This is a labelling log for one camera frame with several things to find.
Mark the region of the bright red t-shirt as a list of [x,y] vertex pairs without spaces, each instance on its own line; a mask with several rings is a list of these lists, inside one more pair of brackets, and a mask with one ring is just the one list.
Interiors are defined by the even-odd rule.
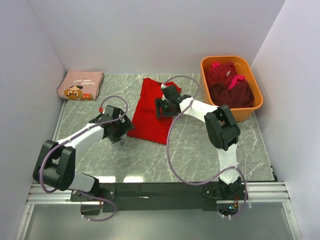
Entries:
[[165,145],[172,124],[172,117],[156,117],[155,99],[163,95],[161,83],[151,78],[144,78],[135,112],[132,118],[134,129],[127,133],[128,137],[147,140]]

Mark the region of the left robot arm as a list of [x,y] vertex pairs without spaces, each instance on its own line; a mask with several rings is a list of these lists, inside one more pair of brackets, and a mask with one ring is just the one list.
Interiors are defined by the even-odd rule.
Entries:
[[102,195],[96,177],[76,172],[76,158],[94,143],[105,138],[114,144],[134,129],[125,112],[118,107],[107,107],[82,129],[59,141],[43,143],[33,170],[32,178],[56,190],[77,190],[88,201]]

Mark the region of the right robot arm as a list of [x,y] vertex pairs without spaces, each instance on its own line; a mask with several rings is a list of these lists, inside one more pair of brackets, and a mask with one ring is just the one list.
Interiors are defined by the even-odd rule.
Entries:
[[[223,104],[210,105],[198,101],[190,95],[180,95],[175,86],[161,85],[162,97],[155,99],[156,117],[173,117],[166,139],[167,162],[173,174],[183,183],[191,186],[205,185],[218,178],[219,193],[222,198],[230,200],[237,194],[241,185],[238,170],[237,144],[241,134],[240,127],[230,110]],[[195,183],[182,179],[175,171],[169,153],[170,135],[175,123],[183,116],[191,116],[205,124],[208,139],[217,149],[220,172],[209,180]]]

